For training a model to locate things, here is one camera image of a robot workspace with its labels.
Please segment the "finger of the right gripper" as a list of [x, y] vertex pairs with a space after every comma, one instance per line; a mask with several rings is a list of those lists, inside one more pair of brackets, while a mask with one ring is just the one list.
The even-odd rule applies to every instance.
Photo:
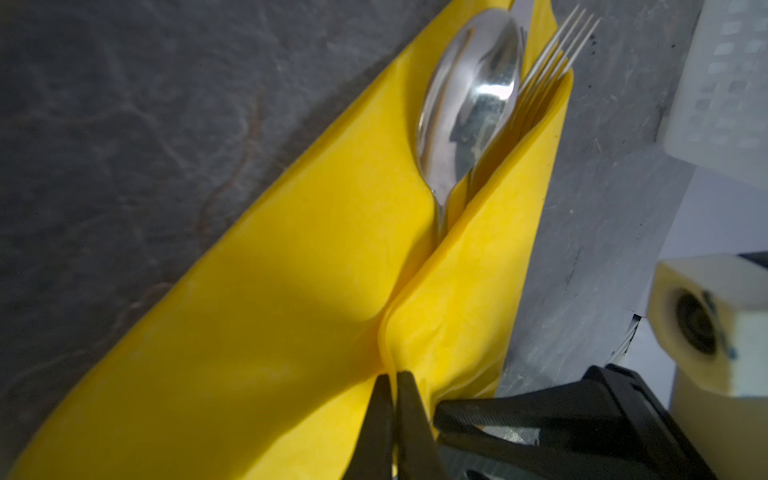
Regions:
[[516, 396], [443, 401], [434, 425], [464, 479], [715, 476], [641, 376], [614, 364]]

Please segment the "silver spoon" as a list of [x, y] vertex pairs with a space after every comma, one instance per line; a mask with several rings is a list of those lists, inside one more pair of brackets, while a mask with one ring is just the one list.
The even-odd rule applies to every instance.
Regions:
[[524, 40], [509, 9], [474, 15], [452, 38], [430, 79], [417, 132], [418, 168], [436, 207], [435, 239], [447, 208], [510, 119], [520, 93]]

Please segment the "yellow paper napkin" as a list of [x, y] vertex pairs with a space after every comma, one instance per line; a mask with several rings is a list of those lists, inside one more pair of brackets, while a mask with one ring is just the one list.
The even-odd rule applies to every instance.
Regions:
[[491, 396], [574, 79], [505, 133], [434, 239], [416, 163], [453, 1], [48, 416], [13, 479], [338, 479], [376, 377]]

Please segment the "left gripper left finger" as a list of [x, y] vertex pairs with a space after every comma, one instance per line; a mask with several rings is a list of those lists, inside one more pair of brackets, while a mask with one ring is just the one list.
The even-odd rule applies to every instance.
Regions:
[[394, 414], [390, 379], [379, 375], [344, 480], [392, 479]]

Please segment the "silver fork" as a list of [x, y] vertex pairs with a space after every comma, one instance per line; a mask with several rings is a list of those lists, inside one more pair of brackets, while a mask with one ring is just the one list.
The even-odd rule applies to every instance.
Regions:
[[540, 97], [572, 69], [600, 21], [599, 16], [587, 13], [579, 5], [571, 11], [522, 80], [521, 95], [512, 115], [514, 122], [524, 120], [531, 106], [541, 102]]

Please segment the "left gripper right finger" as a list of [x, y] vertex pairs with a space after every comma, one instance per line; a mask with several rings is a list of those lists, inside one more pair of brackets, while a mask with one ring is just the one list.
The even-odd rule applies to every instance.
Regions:
[[397, 373], [395, 430], [398, 478], [405, 480], [448, 479], [432, 435], [415, 377]]

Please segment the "white perforated plastic basket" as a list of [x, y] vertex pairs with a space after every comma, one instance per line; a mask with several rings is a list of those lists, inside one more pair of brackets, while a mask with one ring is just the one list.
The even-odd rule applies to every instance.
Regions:
[[703, 4], [658, 139], [671, 157], [767, 188], [767, 0]]

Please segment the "silver knife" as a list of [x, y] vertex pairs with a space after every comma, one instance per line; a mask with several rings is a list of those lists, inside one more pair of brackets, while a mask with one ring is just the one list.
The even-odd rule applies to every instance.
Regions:
[[535, 0], [515, 0], [511, 5], [510, 14], [526, 32], [530, 30], [535, 3]]

